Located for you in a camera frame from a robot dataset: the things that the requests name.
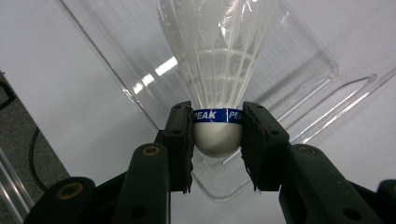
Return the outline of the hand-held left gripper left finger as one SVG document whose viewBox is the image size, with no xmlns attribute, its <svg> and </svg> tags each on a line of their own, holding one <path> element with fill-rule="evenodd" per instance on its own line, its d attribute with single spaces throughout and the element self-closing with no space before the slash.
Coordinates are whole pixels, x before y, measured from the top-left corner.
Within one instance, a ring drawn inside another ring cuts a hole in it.
<svg viewBox="0 0 396 224">
<path fill-rule="evenodd" d="M 155 140 L 134 151 L 111 224 L 171 223 L 171 193 L 191 191 L 192 129 L 191 102 L 174 105 Z"/>
</svg>

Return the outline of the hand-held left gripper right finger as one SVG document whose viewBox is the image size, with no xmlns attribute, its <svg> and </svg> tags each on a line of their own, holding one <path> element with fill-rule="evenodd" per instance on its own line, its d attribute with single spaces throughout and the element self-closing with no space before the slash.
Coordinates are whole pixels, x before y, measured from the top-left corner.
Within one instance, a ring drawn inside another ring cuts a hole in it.
<svg viewBox="0 0 396 224">
<path fill-rule="evenodd" d="M 277 191 L 288 224 L 382 224 L 318 148 L 291 144 L 262 105 L 243 103 L 242 159 L 254 188 Z"/>
</svg>

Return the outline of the white shuttlecock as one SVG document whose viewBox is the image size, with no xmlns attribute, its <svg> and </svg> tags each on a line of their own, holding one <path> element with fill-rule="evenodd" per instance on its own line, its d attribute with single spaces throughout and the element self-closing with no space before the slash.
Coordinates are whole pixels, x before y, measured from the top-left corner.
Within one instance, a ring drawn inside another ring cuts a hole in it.
<svg viewBox="0 0 396 224">
<path fill-rule="evenodd" d="M 160 0 L 159 23 L 194 110 L 193 139 L 208 157 L 241 145 L 238 108 L 280 0 Z"/>
</svg>

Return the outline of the clear plastic tray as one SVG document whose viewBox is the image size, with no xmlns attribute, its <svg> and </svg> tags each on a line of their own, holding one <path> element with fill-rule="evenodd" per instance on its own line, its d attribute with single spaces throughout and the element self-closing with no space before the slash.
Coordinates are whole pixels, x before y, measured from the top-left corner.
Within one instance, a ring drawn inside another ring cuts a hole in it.
<svg viewBox="0 0 396 224">
<path fill-rule="evenodd" d="M 246 101 L 306 143 L 396 77 L 341 73 L 286 0 L 59 0 L 147 125 L 190 102 L 235 132 Z"/>
</svg>

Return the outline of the metal floor rail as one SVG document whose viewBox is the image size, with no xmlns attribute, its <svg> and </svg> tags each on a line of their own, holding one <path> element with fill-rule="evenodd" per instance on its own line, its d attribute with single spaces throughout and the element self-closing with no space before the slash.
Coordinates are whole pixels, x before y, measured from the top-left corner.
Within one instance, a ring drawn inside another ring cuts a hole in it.
<svg viewBox="0 0 396 224">
<path fill-rule="evenodd" d="M 1 148 L 0 198 L 5 203 L 9 213 L 13 216 L 17 224 L 24 223 L 30 210 L 35 205 L 29 192 Z"/>
</svg>

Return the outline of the black square floor frame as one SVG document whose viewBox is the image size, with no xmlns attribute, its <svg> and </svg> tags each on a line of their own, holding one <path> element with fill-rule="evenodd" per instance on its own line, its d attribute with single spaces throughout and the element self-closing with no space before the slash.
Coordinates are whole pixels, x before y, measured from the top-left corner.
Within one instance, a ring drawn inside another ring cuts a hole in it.
<svg viewBox="0 0 396 224">
<path fill-rule="evenodd" d="M 0 111 L 6 108 L 8 105 L 10 105 L 15 99 L 16 96 L 13 93 L 13 90 L 8 86 L 8 84 L 4 81 L 0 81 L 0 87 L 4 90 L 7 99 L 0 104 Z"/>
</svg>

